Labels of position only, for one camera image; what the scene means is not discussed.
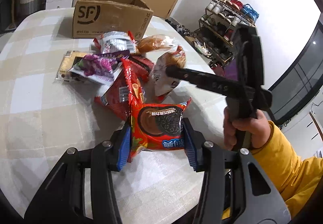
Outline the person's right hand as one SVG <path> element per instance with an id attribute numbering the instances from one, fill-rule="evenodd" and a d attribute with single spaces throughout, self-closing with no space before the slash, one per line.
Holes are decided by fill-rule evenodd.
<path id="1" fill-rule="evenodd" d="M 251 144 L 255 149 L 259 149 L 266 144 L 271 136 L 271 126 L 261 110 L 257 110 L 256 114 L 256 118 L 233 121 L 229 116 L 229 108 L 224 109 L 224 145 L 228 150 L 232 150 L 237 144 L 235 136 L 237 130 L 251 133 Z"/>

